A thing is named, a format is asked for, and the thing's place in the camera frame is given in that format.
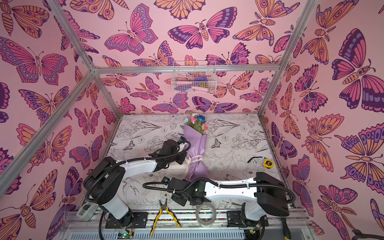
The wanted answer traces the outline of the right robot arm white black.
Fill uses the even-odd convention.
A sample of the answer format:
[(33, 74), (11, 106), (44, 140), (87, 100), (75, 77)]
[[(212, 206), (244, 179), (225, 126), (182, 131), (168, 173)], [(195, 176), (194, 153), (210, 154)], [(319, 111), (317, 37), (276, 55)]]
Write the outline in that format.
[(192, 182), (172, 178), (162, 182), (147, 182), (143, 188), (172, 194), (174, 202), (185, 206), (221, 200), (245, 201), (244, 215), (247, 220), (258, 221), (265, 215), (288, 217), (289, 204), (296, 195), (278, 179), (258, 172), (254, 178), (238, 181), (217, 181), (197, 178)]

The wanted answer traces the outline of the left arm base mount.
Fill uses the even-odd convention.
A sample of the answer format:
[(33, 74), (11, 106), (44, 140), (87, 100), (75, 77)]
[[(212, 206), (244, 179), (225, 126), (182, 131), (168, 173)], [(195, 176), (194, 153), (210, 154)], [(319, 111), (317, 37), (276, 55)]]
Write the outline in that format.
[(117, 220), (113, 215), (109, 215), (105, 224), (106, 229), (145, 229), (148, 222), (148, 212), (128, 212), (122, 219)]

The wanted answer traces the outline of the pink orange fake rose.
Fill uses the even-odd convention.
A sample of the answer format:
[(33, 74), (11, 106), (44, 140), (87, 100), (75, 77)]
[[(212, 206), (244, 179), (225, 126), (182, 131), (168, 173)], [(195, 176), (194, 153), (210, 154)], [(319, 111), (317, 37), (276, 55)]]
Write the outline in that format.
[(202, 125), (202, 130), (205, 132), (207, 129), (208, 129), (207, 124), (204, 123), (204, 124)]

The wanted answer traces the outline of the cream ribbon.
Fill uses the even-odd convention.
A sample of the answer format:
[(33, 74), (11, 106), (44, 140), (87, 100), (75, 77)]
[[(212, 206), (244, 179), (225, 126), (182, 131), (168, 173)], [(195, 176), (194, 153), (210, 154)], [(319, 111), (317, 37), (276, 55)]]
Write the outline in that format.
[(203, 155), (196, 155), (196, 156), (191, 157), (190, 154), (187, 154), (187, 156), (185, 158), (185, 162), (188, 165), (191, 165), (192, 163), (196, 163), (196, 162), (202, 161), (203, 157), (204, 157)]

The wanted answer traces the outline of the small pink fake rose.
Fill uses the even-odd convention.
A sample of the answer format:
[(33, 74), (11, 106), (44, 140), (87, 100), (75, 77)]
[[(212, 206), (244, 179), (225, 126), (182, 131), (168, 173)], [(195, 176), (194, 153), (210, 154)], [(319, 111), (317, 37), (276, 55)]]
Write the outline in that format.
[(191, 113), (191, 118), (190, 118), (190, 122), (192, 123), (192, 124), (195, 124), (196, 122), (197, 122), (197, 120), (198, 120), (198, 114), (196, 114), (196, 113)]

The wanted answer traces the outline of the blue fake rose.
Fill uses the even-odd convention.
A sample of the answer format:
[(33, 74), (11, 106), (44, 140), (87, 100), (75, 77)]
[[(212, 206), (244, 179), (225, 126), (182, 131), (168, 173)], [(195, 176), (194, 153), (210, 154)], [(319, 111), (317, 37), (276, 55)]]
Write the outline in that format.
[(206, 122), (206, 118), (202, 115), (198, 116), (198, 120), (201, 121), (203, 124)]

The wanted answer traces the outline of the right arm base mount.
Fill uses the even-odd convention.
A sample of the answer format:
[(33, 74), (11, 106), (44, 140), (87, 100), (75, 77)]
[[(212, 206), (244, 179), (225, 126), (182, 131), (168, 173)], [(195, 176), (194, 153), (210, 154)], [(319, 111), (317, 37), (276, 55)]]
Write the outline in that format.
[(249, 220), (242, 211), (227, 211), (227, 227), (260, 228), (268, 227), (268, 219), (263, 216), (259, 221)]

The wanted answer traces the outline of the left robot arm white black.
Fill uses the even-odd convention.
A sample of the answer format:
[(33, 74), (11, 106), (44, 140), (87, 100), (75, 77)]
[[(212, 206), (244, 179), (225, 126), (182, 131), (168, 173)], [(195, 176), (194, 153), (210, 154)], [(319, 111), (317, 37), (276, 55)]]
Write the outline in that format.
[(177, 142), (165, 141), (160, 149), (147, 157), (119, 162), (112, 157), (105, 157), (85, 180), (85, 202), (97, 204), (116, 220), (121, 221), (127, 218), (130, 215), (130, 208), (118, 195), (123, 180), (135, 175), (167, 169), (173, 162), (181, 165), (190, 148), (191, 143), (181, 137)]

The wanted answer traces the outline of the purple pink wrapping paper sheet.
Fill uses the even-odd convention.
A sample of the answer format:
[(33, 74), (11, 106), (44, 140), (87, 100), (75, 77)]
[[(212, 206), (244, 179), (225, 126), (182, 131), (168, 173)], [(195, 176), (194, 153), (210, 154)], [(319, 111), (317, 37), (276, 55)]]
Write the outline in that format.
[[(208, 139), (207, 135), (201, 134), (192, 127), (185, 125), (184, 137), (191, 143), (191, 148), (188, 150), (188, 154), (190, 154), (191, 157), (196, 155), (204, 156)], [(188, 165), (188, 173), (185, 180), (193, 182), (198, 178), (209, 178), (209, 171), (203, 163), (203, 160)]]

